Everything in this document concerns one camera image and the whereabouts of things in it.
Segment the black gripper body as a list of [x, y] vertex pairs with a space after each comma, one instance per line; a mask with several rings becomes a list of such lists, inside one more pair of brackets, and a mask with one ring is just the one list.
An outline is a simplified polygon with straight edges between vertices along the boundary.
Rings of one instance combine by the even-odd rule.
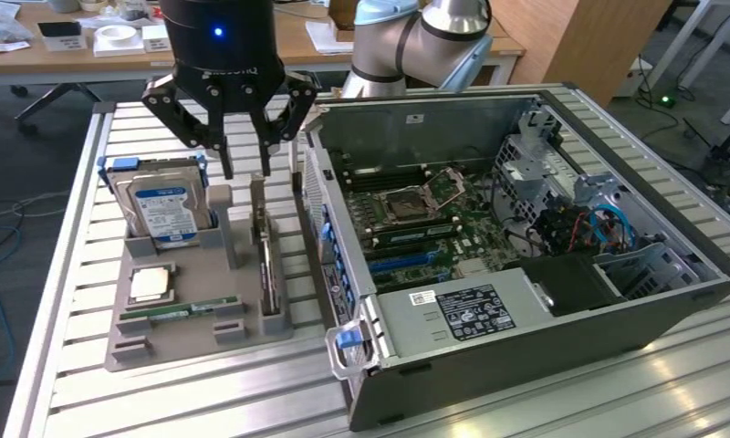
[[174, 83], [207, 109], [260, 111], [284, 80], [270, 1], [160, 1]]

